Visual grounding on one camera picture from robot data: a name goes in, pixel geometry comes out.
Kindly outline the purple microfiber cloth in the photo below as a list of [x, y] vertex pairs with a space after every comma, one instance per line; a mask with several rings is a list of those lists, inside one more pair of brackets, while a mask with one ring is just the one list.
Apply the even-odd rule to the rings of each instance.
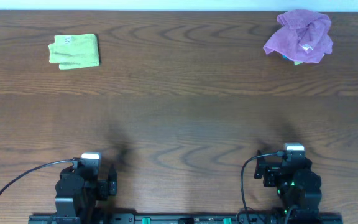
[[296, 9], [278, 15], [277, 22], [282, 27], [263, 46], [266, 54], [278, 52], [293, 62], [320, 63], [326, 54], [332, 53], [328, 15]]

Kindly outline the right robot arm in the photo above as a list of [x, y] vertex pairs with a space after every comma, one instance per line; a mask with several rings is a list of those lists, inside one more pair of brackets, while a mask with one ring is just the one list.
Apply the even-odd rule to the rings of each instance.
[[322, 198], [321, 177], [311, 170], [312, 161], [304, 150], [286, 149], [274, 156], [280, 162], [269, 162], [266, 154], [257, 152], [254, 177], [263, 179], [264, 187], [274, 187], [283, 208], [273, 209], [267, 223], [320, 223]]

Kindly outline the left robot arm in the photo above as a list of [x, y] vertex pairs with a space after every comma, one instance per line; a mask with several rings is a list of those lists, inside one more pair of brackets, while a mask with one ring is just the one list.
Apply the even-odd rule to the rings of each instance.
[[55, 186], [56, 213], [48, 223], [91, 223], [98, 201], [117, 194], [117, 172], [113, 165], [108, 178], [98, 179], [98, 162], [76, 162], [63, 169]]

